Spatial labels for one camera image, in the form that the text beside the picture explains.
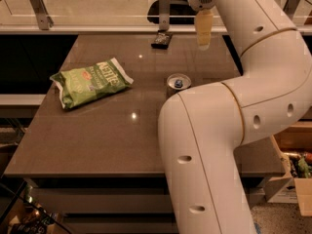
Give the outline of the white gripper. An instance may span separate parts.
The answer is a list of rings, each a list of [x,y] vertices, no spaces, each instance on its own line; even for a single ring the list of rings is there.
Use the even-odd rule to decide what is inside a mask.
[[[194,20],[197,44],[200,50],[206,51],[210,47],[214,19],[214,14],[209,9],[215,5],[215,2],[213,0],[187,1],[192,10],[198,12]]]

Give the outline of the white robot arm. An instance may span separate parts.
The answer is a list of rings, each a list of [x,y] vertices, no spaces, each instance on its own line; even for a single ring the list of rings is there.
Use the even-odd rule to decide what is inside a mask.
[[[196,11],[205,6],[188,2]],[[234,151],[308,111],[311,54],[274,0],[212,4],[244,73],[171,96],[158,120],[160,152],[179,234],[256,234]]]

